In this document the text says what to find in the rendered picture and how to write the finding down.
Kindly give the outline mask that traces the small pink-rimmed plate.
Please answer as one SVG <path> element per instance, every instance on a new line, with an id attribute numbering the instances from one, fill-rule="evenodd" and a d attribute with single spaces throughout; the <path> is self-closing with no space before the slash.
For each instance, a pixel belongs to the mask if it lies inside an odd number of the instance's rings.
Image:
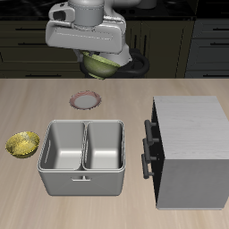
<path id="1" fill-rule="evenodd" d="M 75 109 L 90 110 L 100 105 L 102 99 L 98 93 L 93 91 L 81 91 L 70 98 L 70 105 Z"/>

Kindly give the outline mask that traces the yellow bowl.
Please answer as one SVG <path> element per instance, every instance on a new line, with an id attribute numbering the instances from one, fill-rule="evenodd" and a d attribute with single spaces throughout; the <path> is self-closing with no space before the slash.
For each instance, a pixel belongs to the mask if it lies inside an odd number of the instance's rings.
<path id="1" fill-rule="evenodd" d="M 17 158 L 28 158 L 35 154 L 39 145 L 39 136 L 32 131 L 14 134 L 5 144 L 5 149 Z"/>

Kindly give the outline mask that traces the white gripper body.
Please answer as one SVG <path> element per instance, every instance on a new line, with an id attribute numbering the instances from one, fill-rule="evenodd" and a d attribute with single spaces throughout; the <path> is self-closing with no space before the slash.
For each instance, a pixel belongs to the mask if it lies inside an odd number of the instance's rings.
<path id="1" fill-rule="evenodd" d="M 49 21 L 46 43 L 50 47 L 119 54 L 124 46 L 125 29 L 123 20 L 105 20 L 93 30 L 78 30 L 72 22 Z"/>

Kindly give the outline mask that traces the dark kitchen cupboards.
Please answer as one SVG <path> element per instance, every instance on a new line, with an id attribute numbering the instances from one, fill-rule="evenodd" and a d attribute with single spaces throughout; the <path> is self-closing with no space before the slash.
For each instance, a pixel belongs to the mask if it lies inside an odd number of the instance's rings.
<path id="1" fill-rule="evenodd" d="M 67 0 L 0 0 L 0 78 L 82 78 L 73 49 L 46 43 L 48 13 Z M 113 10 L 125 42 L 149 61 L 146 78 L 229 78 L 229 0 L 157 0 Z"/>

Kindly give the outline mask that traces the green bowl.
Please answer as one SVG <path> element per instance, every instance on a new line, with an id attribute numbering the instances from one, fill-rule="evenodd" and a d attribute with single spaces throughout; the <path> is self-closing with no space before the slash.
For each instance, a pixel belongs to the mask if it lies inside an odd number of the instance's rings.
<path id="1" fill-rule="evenodd" d="M 111 60 L 99 55 L 98 52 L 83 51 L 83 64 L 91 77 L 106 79 L 113 76 L 121 67 Z"/>

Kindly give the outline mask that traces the white two-bin basket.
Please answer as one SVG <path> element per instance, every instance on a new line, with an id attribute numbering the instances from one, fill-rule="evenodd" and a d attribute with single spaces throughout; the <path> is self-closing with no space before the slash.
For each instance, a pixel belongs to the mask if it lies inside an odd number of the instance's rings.
<path id="1" fill-rule="evenodd" d="M 118 196 L 125 172 L 120 120 L 54 120 L 38 159 L 51 196 Z"/>

